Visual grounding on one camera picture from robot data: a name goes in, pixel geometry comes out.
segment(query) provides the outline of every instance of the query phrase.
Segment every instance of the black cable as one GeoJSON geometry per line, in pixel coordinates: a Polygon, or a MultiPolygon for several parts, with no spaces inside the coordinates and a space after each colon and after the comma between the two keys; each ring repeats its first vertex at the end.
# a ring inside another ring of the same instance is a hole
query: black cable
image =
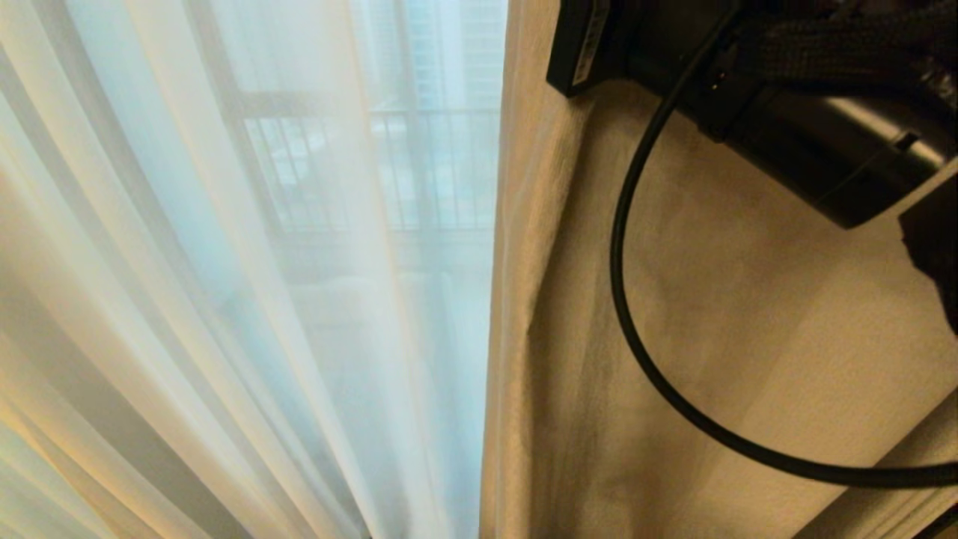
{"type": "Polygon", "coordinates": [[[848,486],[927,488],[958,484],[958,462],[916,468],[852,468],[791,457],[747,440],[713,421],[679,394],[655,366],[649,352],[642,343],[642,339],[639,338],[632,316],[629,313],[626,287],[623,281],[623,251],[628,210],[632,205],[632,197],[639,184],[639,176],[649,159],[652,146],[675,109],[679,95],[696,74],[702,61],[712,52],[713,47],[716,46],[725,31],[735,22],[737,13],[738,10],[732,10],[726,14],[715,29],[709,33],[698,50],[689,58],[672,90],[663,98],[662,103],[652,115],[649,126],[646,128],[642,141],[639,143],[639,147],[636,149],[628,167],[622,193],[619,195],[619,202],[616,205],[615,222],[612,227],[612,245],[609,253],[612,299],[615,302],[615,312],[619,317],[619,323],[622,326],[626,341],[628,341],[628,346],[631,348],[632,354],[635,355],[639,366],[649,377],[652,385],[675,410],[715,441],[744,457],[803,478],[848,486]]]}

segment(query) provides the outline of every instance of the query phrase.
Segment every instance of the curtain fold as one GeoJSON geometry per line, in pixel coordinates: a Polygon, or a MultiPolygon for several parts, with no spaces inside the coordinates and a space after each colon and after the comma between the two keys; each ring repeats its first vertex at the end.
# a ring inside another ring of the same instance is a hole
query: curtain fold
{"type": "MultiPolygon", "coordinates": [[[[615,317],[607,261],[615,201],[657,99],[624,82],[573,100],[553,90],[544,74],[558,10],[510,4],[481,536],[830,536],[828,526],[881,536],[843,512],[855,502],[835,506],[848,522],[816,518],[854,489],[725,450],[645,380],[615,317]]],[[[736,433],[796,456],[875,465],[953,405],[958,348],[897,216],[956,169],[845,231],[676,114],[643,175],[626,244],[629,303],[652,356],[736,433]]],[[[945,425],[940,453],[896,463],[955,459],[958,426],[945,425]]],[[[956,492],[942,490],[936,504],[956,492]]],[[[879,498],[867,505],[884,509],[870,518],[891,528],[901,498],[879,498]]],[[[923,506],[927,524],[939,505],[923,506]]]]}
{"type": "MultiPolygon", "coordinates": [[[[951,393],[881,466],[954,460],[958,448],[958,393],[951,393]]],[[[849,489],[795,535],[910,539],[955,506],[958,487],[923,490],[849,489]]]]}
{"type": "Polygon", "coordinates": [[[0,2],[5,529],[476,533],[505,15],[0,2]]]}

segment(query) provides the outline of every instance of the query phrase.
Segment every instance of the white sheer curtain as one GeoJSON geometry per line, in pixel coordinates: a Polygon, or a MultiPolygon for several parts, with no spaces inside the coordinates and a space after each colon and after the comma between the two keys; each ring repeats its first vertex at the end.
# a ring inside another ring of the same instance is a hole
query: white sheer curtain
{"type": "Polygon", "coordinates": [[[0,0],[0,535],[478,528],[504,0],[0,0]]]}

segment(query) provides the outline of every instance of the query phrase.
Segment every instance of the black device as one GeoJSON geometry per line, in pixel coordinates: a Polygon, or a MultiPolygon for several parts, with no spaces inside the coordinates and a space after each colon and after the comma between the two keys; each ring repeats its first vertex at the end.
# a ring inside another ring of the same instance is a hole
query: black device
{"type": "MultiPolygon", "coordinates": [[[[836,223],[864,223],[955,155],[955,4],[916,4],[745,3],[678,109],[836,223]]],[[[730,6],[563,1],[546,80],[663,95],[730,6]]]]}
{"type": "MultiPolygon", "coordinates": [[[[958,462],[854,468],[777,452],[728,431],[665,379],[635,328],[623,277],[628,213],[655,140],[678,108],[834,222],[864,223],[955,155],[955,10],[956,0],[561,4],[549,84],[573,97],[608,79],[630,79],[663,97],[629,165],[613,223],[612,297],[623,334],[672,407],[745,457],[850,486],[958,484],[958,462]]],[[[958,224],[954,197],[953,179],[900,218],[909,254],[936,280],[946,311],[955,295],[955,257],[946,252],[958,224]],[[952,238],[944,243],[935,239],[943,230],[952,238]]]]}

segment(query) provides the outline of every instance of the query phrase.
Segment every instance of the beige curtain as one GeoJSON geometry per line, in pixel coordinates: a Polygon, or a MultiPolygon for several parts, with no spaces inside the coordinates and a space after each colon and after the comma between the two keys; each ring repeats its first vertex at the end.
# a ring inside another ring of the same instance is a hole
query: beige curtain
{"type": "MultiPolygon", "coordinates": [[[[913,535],[958,489],[788,476],[700,434],[644,379],[607,250],[657,99],[624,82],[573,101],[549,87],[558,9],[509,13],[481,536],[913,535]]],[[[896,221],[954,171],[846,231],[674,117],[627,237],[650,352],[697,406],[775,449],[856,466],[955,459],[958,347],[896,221]]]]}

